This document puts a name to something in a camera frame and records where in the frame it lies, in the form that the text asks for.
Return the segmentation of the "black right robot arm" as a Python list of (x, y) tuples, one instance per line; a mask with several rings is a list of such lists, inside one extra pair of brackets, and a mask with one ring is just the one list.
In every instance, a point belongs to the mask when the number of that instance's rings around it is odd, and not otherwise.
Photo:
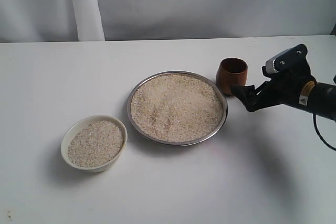
[(257, 88), (232, 85), (232, 94), (249, 112), (284, 104), (335, 121), (335, 85), (315, 79), (307, 54), (304, 44), (280, 52), (262, 67), (269, 81)]

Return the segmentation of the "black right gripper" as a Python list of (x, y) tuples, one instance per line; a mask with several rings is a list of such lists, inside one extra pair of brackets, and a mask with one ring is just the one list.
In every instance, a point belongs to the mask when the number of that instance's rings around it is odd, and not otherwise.
[(316, 109), (318, 103), (310, 98), (316, 87), (306, 60), (308, 48), (299, 44), (286, 49), (265, 62), (262, 73), (270, 80), (257, 89), (254, 85), (232, 85), (231, 93), (248, 112), (285, 104), (297, 109)]

